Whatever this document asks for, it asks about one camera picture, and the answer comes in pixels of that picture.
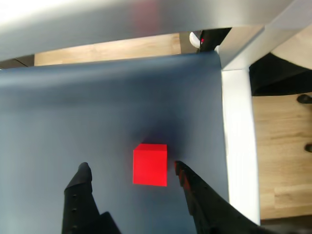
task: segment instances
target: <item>wooden floor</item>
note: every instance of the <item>wooden floor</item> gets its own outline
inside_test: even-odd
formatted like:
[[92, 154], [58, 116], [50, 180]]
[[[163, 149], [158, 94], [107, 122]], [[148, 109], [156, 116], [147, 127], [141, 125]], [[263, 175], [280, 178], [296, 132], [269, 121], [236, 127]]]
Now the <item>wooden floor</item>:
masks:
[[[179, 54], [179, 34], [79, 46], [40, 53], [35, 65]], [[312, 214], [312, 105], [297, 96], [254, 97], [261, 218]]]
[[312, 214], [312, 105], [296, 98], [253, 97], [261, 218]]

